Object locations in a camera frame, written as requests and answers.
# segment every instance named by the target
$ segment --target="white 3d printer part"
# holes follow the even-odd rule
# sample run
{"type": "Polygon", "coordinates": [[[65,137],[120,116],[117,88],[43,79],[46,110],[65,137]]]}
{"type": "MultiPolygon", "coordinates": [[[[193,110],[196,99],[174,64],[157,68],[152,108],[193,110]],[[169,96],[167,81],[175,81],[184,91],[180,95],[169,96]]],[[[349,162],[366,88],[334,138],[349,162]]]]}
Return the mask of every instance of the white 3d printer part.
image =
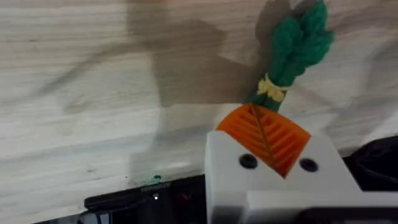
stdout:
{"type": "Polygon", "coordinates": [[[257,158],[247,169],[239,157],[250,154],[223,131],[208,134],[205,156],[209,223],[289,221],[310,207],[396,207],[398,194],[362,192],[331,142],[312,136],[284,179],[257,158]],[[301,168],[312,159],[316,172],[301,168]]]}

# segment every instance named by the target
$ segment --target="black screw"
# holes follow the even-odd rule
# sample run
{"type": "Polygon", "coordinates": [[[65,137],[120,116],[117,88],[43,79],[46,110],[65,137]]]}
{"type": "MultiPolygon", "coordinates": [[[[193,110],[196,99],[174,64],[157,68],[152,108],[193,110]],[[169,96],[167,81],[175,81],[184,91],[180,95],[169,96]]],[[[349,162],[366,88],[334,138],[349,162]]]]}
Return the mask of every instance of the black screw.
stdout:
{"type": "Polygon", "coordinates": [[[318,164],[314,160],[308,158],[301,159],[300,166],[307,172],[316,172],[318,170],[318,164]]]}
{"type": "Polygon", "coordinates": [[[246,169],[255,169],[257,167],[257,159],[252,154],[243,154],[239,157],[239,163],[246,169]]]}

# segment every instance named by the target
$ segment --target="yellow tie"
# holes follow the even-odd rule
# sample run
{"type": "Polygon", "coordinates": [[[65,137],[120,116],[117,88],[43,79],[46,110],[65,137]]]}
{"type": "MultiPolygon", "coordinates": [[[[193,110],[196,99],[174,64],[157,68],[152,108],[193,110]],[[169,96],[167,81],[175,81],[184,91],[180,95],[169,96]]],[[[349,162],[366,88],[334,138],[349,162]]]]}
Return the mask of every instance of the yellow tie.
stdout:
{"type": "Polygon", "coordinates": [[[285,99],[284,91],[288,90],[289,86],[279,87],[271,82],[266,74],[265,79],[260,80],[257,95],[267,93],[269,98],[276,102],[282,102],[285,99]]]}

